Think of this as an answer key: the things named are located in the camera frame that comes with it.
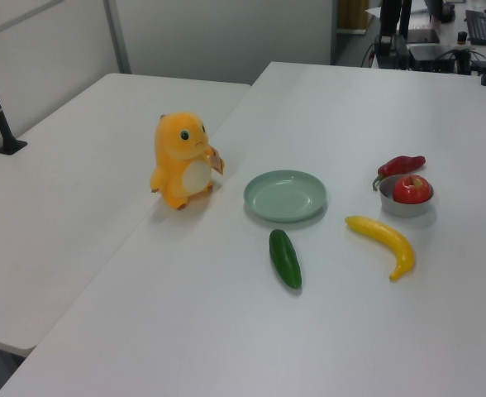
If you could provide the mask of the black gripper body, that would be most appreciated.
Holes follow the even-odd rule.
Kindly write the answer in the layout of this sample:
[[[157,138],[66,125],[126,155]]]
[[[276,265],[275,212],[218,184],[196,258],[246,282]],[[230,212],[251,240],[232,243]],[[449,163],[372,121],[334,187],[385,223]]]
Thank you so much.
[[[401,0],[383,0],[381,4],[380,36],[391,37],[397,31],[397,24],[401,14]]]

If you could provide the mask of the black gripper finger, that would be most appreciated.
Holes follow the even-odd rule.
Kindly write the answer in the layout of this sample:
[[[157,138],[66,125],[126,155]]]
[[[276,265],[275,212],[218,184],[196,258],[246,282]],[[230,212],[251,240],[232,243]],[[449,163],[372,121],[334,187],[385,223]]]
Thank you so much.
[[[401,35],[393,36],[392,55],[396,62],[408,62],[407,42]]]
[[[374,41],[374,51],[377,56],[389,56],[393,45],[392,36],[381,36],[375,37]]]

